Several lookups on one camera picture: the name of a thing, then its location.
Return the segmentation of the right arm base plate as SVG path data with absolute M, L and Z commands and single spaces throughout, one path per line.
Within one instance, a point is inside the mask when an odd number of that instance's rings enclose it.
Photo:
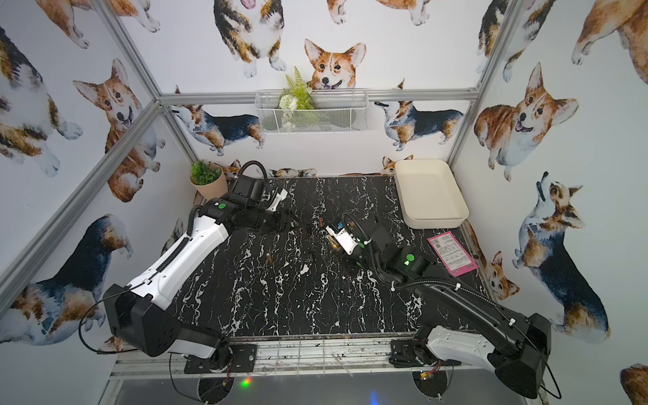
M 456 360 L 442 360 L 435 357 L 421 343 L 413 339 L 397 339 L 390 342 L 388 362 L 395 368 L 460 366 Z

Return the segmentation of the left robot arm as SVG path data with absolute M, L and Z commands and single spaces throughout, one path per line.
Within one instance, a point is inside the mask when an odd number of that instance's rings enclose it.
M 224 334 L 182 323 L 167 309 L 204 259 L 236 231 L 290 230 L 297 218 L 281 206 L 287 197 L 282 186 L 266 177 L 239 175 L 223 197 L 193 207 L 187 231 L 169 251 L 128 285 L 106 290 L 111 333 L 150 357 L 181 354 L 226 367 L 233 354 Z

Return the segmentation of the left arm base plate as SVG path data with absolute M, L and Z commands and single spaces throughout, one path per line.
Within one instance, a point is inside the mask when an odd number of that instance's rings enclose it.
M 186 375 L 250 373 L 254 370 L 257 353 L 256 344 L 235 344 L 217 349 L 208 359 L 190 355 L 184 373 Z

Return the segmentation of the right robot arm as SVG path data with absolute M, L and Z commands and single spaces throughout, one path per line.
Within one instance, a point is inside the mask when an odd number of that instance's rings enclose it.
M 341 225 L 354 242 L 351 255 L 392 290 L 438 304 L 471 327 L 461 332 L 422 325 L 411 344 L 422 365 L 444 361 L 491 371 L 511 391 L 535 399 L 548 369 L 551 327 L 544 317 L 529 317 L 499 305 L 453 278 L 412 246 L 396 245 L 377 222 L 343 214 Z

